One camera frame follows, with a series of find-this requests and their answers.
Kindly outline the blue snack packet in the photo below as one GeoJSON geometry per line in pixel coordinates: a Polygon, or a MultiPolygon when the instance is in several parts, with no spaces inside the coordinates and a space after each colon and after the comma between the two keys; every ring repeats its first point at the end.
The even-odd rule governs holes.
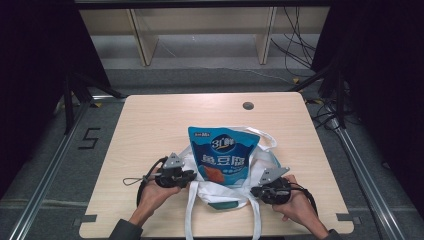
{"type": "Polygon", "coordinates": [[[250,156],[260,137],[230,128],[189,127],[188,135],[198,171],[205,181],[230,188],[248,178],[250,156]]]}

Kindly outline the black curtain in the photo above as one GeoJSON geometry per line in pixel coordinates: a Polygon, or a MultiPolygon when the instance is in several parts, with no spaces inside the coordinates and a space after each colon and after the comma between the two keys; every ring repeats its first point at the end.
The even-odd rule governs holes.
{"type": "Polygon", "coordinates": [[[75,0],[0,0],[0,198],[74,73],[109,84],[75,0]]]}
{"type": "Polygon", "coordinates": [[[352,39],[355,110],[424,218],[424,0],[376,0],[352,39]]]}

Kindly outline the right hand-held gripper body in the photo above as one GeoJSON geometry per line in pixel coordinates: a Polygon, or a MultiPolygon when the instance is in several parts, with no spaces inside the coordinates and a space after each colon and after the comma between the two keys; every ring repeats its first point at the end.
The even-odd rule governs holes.
{"type": "Polygon", "coordinates": [[[263,196],[259,199],[266,204],[287,203],[291,196],[291,186],[283,175],[288,171],[288,167],[266,168],[258,183],[263,188],[263,196]]]}

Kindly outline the person's right hand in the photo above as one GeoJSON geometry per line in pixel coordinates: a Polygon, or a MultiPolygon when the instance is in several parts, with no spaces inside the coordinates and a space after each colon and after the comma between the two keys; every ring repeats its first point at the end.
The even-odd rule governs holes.
{"type": "Polygon", "coordinates": [[[272,209],[282,214],[283,221],[292,220],[303,226],[313,225],[319,220],[312,204],[306,195],[299,190],[292,190],[291,197],[287,203],[274,204],[272,209]]]}

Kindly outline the white tote bag colourful patches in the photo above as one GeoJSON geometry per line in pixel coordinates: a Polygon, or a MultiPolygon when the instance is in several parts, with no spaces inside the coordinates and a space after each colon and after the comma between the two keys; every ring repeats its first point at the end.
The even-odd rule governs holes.
{"type": "Polygon", "coordinates": [[[250,189],[258,186],[260,177],[266,168],[278,168],[280,163],[272,150],[277,141],[270,134],[248,126],[228,126],[233,130],[244,131],[260,137],[259,143],[250,156],[248,178],[241,187],[230,188],[211,181],[205,181],[198,171],[194,160],[191,144],[183,150],[179,157],[184,160],[186,170],[194,170],[197,177],[190,183],[188,203],[185,215],[185,238],[194,240],[192,233],[192,210],[196,199],[218,211],[232,211],[250,205],[253,210],[254,228],[252,240],[259,240],[262,230],[259,203],[251,194],[250,189]]]}

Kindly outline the aluminium floor rail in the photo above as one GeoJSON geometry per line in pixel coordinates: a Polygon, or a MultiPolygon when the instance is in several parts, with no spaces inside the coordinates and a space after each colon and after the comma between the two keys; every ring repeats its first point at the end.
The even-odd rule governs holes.
{"type": "Polygon", "coordinates": [[[107,96],[75,104],[68,134],[65,112],[55,115],[0,199],[0,240],[82,240],[79,229],[91,218],[86,210],[123,105],[107,96]]]}
{"type": "Polygon", "coordinates": [[[357,181],[362,187],[365,197],[369,202],[373,216],[379,220],[379,223],[385,230],[389,240],[405,240],[405,235],[403,234],[395,215],[384,200],[374,179],[348,134],[347,129],[343,128],[342,124],[337,119],[332,119],[331,125],[334,127],[334,131],[347,152],[350,164],[356,174],[357,181]]]}

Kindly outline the black metal stand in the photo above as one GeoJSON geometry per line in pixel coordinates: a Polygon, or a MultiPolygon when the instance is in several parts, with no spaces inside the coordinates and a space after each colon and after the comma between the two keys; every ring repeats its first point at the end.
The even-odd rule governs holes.
{"type": "Polygon", "coordinates": [[[337,63],[330,63],[311,77],[302,81],[289,89],[289,92],[299,92],[300,90],[310,86],[317,80],[322,79],[321,86],[318,90],[319,96],[329,98],[335,96],[336,109],[335,117],[342,129],[346,128],[344,113],[344,75],[342,68],[337,63]]]}
{"type": "Polygon", "coordinates": [[[65,133],[68,134],[75,125],[76,118],[74,117],[73,100],[75,96],[80,103],[90,103],[94,97],[89,91],[89,87],[94,87],[111,95],[116,99],[125,99],[127,95],[120,93],[110,86],[106,86],[87,75],[80,73],[70,73],[66,76],[63,82],[63,98],[65,104],[66,128],[65,133]]]}

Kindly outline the black tape strip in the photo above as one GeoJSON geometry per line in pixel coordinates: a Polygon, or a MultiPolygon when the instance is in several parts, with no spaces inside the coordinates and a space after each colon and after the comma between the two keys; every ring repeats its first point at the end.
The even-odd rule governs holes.
{"type": "Polygon", "coordinates": [[[354,225],[360,225],[362,223],[360,217],[354,217],[348,213],[336,213],[336,217],[338,221],[350,221],[354,225]]]}

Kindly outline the person's left hand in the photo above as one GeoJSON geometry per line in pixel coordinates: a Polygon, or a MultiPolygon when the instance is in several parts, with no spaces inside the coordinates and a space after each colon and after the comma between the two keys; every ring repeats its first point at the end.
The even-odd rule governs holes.
{"type": "Polygon", "coordinates": [[[150,217],[171,196],[179,193],[180,187],[165,188],[159,186],[154,177],[148,178],[148,183],[142,191],[137,212],[140,216],[150,217]]]}

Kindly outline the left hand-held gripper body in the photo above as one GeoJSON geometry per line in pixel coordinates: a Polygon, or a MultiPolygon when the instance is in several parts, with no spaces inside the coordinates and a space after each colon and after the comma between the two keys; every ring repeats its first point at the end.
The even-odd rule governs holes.
{"type": "Polygon", "coordinates": [[[180,187],[185,188],[187,184],[182,180],[183,167],[185,162],[175,153],[166,157],[162,166],[157,170],[155,176],[156,183],[165,188],[180,187]]]}

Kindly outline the light wooden shelf unit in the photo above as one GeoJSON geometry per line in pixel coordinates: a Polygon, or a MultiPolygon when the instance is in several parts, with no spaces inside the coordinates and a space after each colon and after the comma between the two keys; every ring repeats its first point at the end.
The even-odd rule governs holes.
{"type": "Polygon", "coordinates": [[[236,7],[82,10],[90,35],[131,35],[135,38],[141,64],[152,62],[161,35],[251,34],[258,61],[267,62],[271,36],[300,25],[303,34],[319,34],[327,7],[236,7]]]}

